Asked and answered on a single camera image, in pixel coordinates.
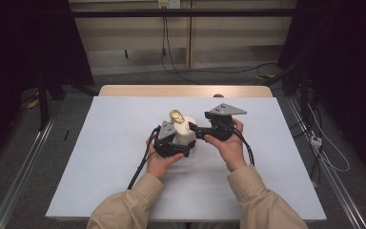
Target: beige jacket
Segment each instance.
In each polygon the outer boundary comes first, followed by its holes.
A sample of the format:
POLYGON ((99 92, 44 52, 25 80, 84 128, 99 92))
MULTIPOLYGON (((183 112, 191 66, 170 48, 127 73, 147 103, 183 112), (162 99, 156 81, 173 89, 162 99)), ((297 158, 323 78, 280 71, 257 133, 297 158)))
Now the beige jacket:
MULTIPOLYGON (((253 165, 233 171, 228 181, 242 208, 240 228, 308 228, 283 198, 266 188, 253 165)), ((91 214, 88 228, 144 229, 162 190, 159 179, 145 174, 132 190, 106 198, 91 214)))

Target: black curtain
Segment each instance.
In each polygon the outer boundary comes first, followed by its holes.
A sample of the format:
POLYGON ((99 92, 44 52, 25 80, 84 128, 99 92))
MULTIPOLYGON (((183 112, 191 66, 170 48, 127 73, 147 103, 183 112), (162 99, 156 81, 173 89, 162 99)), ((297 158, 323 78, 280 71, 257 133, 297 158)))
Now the black curtain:
MULTIPOLYGON (((0 0, 0 144, 20 94, 37 87, 39 75, 60 74, 80 85, 93 84, 74 19, 50 14, 55 11, 70 12, 68 0, 0 0)), ((51 84, 66 83, 51 79, 51 84)))

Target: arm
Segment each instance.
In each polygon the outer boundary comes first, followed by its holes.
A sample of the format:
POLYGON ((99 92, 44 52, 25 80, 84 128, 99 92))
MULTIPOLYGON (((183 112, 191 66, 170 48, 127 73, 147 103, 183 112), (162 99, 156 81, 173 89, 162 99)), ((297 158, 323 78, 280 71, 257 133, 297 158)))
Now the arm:
POLYGON ((160 179, 168 168, 183 157, 182 154, 163 158, 150 145, 147 173, 131 190, 106 198, 93 211, 88 221, 89 229, 98 228, 146 228, 150 208, 160 197, 163 184, 160 179))
MULTIPOLYGON (((243 124, 237 119, 234 124, 242 133, 243 124)), ((228 181, 242 209, 240 228, 307 228, 283 198, 266 188, 254 166, 247 166, 236 135, 223 142, 210 135, 205 139, 218 149, 231 172, 228 181)))

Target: gold part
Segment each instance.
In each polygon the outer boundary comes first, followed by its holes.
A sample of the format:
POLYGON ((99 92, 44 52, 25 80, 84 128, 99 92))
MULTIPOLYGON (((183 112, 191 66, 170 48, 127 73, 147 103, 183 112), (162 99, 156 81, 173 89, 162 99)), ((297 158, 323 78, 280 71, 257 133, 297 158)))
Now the gold part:
POLYGON ((171 110, 169 112, 169 117, 171 118, 171 120, 182 124, 184 122, 184 117, 182 115, 182 113, 180 113, 178 110, 171 110))

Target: white tabletop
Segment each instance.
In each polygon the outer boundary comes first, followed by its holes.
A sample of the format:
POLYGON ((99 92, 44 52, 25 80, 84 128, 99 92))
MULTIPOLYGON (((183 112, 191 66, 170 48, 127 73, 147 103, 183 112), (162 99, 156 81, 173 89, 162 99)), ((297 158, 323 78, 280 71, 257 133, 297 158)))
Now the white tabletop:
MULTIPOLYGON (((145 139, 163 120, 169 120, 170 110, 177 109, 199 126, 209 127, 204 112, 221 102, 248 112, 235 117, 245 125, 245 139, 266 186, 303 219, 325 219, 275 98, 123 96, 94 99, 47 217, 88 218, 104 198, 127 189, 145 152, 145 139)), ((175 163, 162 180, 165 190, 152 207, 150 220, 238 220, 240 207, 228 174, 218 151, 197 140, 190 156, 175 163)))

